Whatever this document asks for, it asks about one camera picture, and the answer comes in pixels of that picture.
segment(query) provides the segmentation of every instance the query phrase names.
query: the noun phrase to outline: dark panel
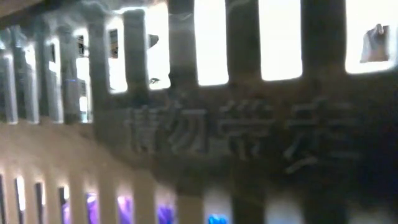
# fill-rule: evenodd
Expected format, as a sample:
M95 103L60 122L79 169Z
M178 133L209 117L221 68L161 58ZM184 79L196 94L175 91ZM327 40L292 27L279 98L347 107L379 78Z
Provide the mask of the dark panel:
M191 90L198 86L194 0L169 1L168 4L171 13L169 15L169 97L175 98L178 95L177 89Z
M226 1L228 73L231 82L261 81L259 8L257 1Z
M48 76L49 76L49 57L50 54L46 50L46 34L47 26L41 18L35 20L35 59L36 59L36 74L37 74L37 94L39 97L39 111L42 116L50 115L49 105L49 87Z
M344 64L345 11L344 0L302 0L302 52L305 68L332 62L340 66Z
M70 124L80 120L80 89L76 68L78 45L76 38L72 35L72 28L67 25L58 28L58 36L60 38L63 109L65 122Z
M14 58L12 56L11 32L9 29L3 30L2 50L0 59L0 72L2 81L2 95L4 105L3 118L8 123L16 124L18 122L16 84L14 73Z
M305 223L308 224L344 224L348 223L348 211L340 196L335 198L325 197L314 193L308 198L303 206Z
M105 28L104 16L88 24L88 50L90 60L91 89L93 93L93 110L109 108L109 34Z
M145 11L133 10L123 14L124 57L126 80L133 106L149 102L149 81L147 70L147 49L149 39L145 29Z
M63 103L61 89L61 69L59 58L59 42L46 38L44 47L44 64L46 74L47 96L49 99L49 114L55 123L63 123Z
M27 80L23 49L25 40L22 38L21 28L19 26L11 27L10 30L12 36L12 56L14 59L18 117L26 119L25 84Z

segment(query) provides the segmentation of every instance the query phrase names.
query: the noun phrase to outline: bright light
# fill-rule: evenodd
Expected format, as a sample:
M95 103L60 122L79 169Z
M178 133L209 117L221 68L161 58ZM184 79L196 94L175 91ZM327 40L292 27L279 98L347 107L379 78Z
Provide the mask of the bright light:
M69 186L64 186L63 187L63 199L68 200L69 199Z
M25 201L25 182L23 177L17 177L17 191L18 191L18 202L19 210L24 211L26 208Z
M76 67L77 67L77 77L81 80L89 80L90 79L90 64L88 62L88 58L77 58L76 59Z
M87 112L88 111L88 108L87 108L87 105L88 105L87 97L81 96L80 99L79 99L79 105L80 105L80 111Z
M46 200L46 196L45 196L45 188L44 188L44 184L41 184L42 187L42 205L45 205L45 200Z
M53 38L49 41L48 45L54 46L54 62L49 62L49 69L54 73L51 76L51 82L55 87L55 91L53 92L54 100L57 101L56 109L54 110L55 116L58 118L56 123L63 123L63 104L62 104L62 93L61 93L61 53L60 53L60 40L58 38Z
M159 36L159 41L147 51L148 77L158 78L160 82L149 85L151 90L170 87L169 55L169 10L165 2L156 4L146 10L146 31Z
M118 31L118 57L109 58L109 87L111 93L124 93L127 91L126 66L124 61L124 25L120 17L115 17L107 26L107 30Z
M30 69L35 72L36 71L35 48L32 44L25 48L25 60L26 63L30 66Z
M194 10L198 82L201 86L228 82L224 0L196 0Z
M387 70L395 65L395 32L398 14L398 2L395 0L360 1L346 0L347 10L347 53L346 71L348 73L366 73ZM364 34L376 24L390 25L389 56L390 61L360 63Z
M208 224L228 224L228 218L224 215L210 215L208 220Z
M77 29L73 32L73 36L78 37L78 36L82 36L83 37L83 47L84 49L84 57L88 57L88 30L87 29Z
M300 1L259 1L259 20L262 79L274 81L301 76Z

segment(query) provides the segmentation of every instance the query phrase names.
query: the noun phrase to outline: vertical bar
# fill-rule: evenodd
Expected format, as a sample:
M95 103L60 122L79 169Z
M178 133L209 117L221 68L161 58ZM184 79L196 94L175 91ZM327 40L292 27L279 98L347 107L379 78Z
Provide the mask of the vertical bar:
M170 88L198 86L194 1L169 1Z
M88 42L91 92L93 97L93 112L95 113L109 106L106 102L109 101L110 49L105 18L88 24Z
M9 124L18 123L18 106L15 86L14 57L5 53L1 59L4 69L4 97L6 106L6 120Z
M231 166L233 168L233 223L266 223L265 186L261 181L262 175L256 173L256 170L261 168L240 162L234 162Z
M80 122L92 123L92 107L91 107L91 80L90 80L90 63L88 61L89 52L88 46L88 31L85 29L74 31L75 43L78 48L81 48L79 56L76 59L76 76L78 85L78 112L80 114ZM83 42L80 43L79 36L83 37Z
M37 89L36 51L37 47L31 43L24 48L25 79L24 100L26 119L32 124L40 122L39 116L39 92Z
M70 220L71 224L88 224L86 194L83 186L83 177L77 170L70 170Z
M229 222L233 223L232 213L232 199L225 189L222 187L212 187L205 192L205 218L209 219L210 216L219 216L226 218Z
M135 224L157 224L155 189L156 181L148 170L134 171L133 197Z
M132 96L133 106L147 105L149 100L147 69L149 43L146 34L145 15L143 9L126 11L123 14L127 90Z
M246 81L261 81L261 74L257 72L261 68L259 29L267 29L260 28L259 25L261 4L264 3L248 1L241 4L239 1L225 1L226 51L230 83L239 83L243 78Z
M76 67L78 46L72 34L71 27L59 27L58 36L60 38L63 109L65 113L65 122L70 124L80 120L80 89L78 86Z
M17 194L14 185L15 175L11 167L6 167L4 172L4 201L7 223L19 223L19 211L17 206Z
M15 86L16 97L18 105L18 116L20 118L27 118L27 108L25 102L26 91L26 64L24 63L24 45L25 41L22 40L22 32L19 26L10 28L12 40L12 55L14 59L14 73L15 73Z
M303 215L307 224L348 223L348 210L339 198L326 197L320 192L312 192L303 205Z
M35 21L35 59L36 59L36 75L37 75L37 95L39 98L40 115L50 115L50 105L48 97L49 82L49 56L46 54L46 24L42 19Z
M24 167L23 179L25 186L24 224L39 224L37 199L35 196L35 179L29 167Z
M4 199L5 199L5 194L4 194L4 174L1 173L0 175L0 223L1 224L6 224L6 211L5 211L5 206L4 206Z
M61 222L61 203L59 201L57 176L54 175L49 167L42 170L44 177L44 223L60 223Z
M49 99L49 114L54 123L63 123L63 103L61 93L60 41L58 37L46 40L44 63L47 64L46 82Z
M115 181L110 172L103 170L98 176L99 223L118 223L118 203Z
M177 214L179 223L204 224L203 199L193 195L178 195Z

